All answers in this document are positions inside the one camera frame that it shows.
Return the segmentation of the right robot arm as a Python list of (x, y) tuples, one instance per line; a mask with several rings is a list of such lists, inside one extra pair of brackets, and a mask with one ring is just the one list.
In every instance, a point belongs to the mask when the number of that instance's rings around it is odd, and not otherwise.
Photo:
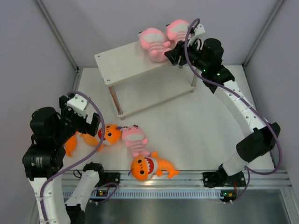
[(256, 158), (270, 152), (278, 141), (280, 126), (269, 123), (254, 107), (238, 87), (235, 77), (222, 64), (223, 48), (214, 38), (202, 42), (196, 39), (186, 43), (178, 41), (174, 49), (165, 52), (172, 65), (189, 65), (195, 76), (226, 106), (237, 121), (244, 139), (236, 145), (236, 153), (221, 164), (215, 172), (205, 172), (204, 185), (209, 188), (232, 185), (245, 186), (242, 170)]

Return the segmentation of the orange shark plush front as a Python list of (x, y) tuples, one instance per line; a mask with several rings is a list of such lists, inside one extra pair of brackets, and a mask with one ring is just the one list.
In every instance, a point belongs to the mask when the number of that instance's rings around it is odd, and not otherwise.
[(128, 175), (132, 175), (139, 181), (146, 181), (153, 175), (162, 176), (164, 171), (168, 173), (169, 179), (180, 173), (170, 161), (160, 158), (158, 152), (153, 152), (150, 156), (135, 157)]

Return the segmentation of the pink plush toy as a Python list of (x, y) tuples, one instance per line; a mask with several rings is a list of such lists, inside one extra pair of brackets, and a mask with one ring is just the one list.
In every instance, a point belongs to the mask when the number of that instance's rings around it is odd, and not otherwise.
[(146, 148), (149, 140), (138, 125), (123, 126), (121, 138), (133, 158), (140, 155), (150, 156), (150, 151)]
[(142, 49), (148, 51), (151, 61), (162, 63), (168, 59), (165, 52), (171, 50), (171, 42), (162, 31), (156, 28), (148, 28), (140, 32), (138, 38)]
[(171, 43), (174, 43), (174, 46), (177, 45), (179, 41), (185, 41), (185, 37), (188, 31), (190, 23), (185, 20), (175, 20), (166, 26), (166, 36), (168, 41), (163, 45), (167, 48), (171, 46)]

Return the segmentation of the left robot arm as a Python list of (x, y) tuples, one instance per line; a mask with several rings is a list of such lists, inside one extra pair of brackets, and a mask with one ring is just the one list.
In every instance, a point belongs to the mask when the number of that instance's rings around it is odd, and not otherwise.
[(23, 156), (26, 177), (34, 191), (42, 224), (83, 224), (85, 208), (95, 186), (106, 180), (103, 166), (90, 162), (71, 197), (65, 201), (62, 174), (85, 162), (100, 148), (78, 162), (64, 168), (64, 145), (76, 132), (95, 136), (104, 119), (95, 103), (79, 91), (71, 91), (59, 99), (61, 113), (53, 107), (44, 107), (32, 114), (31, 145)]

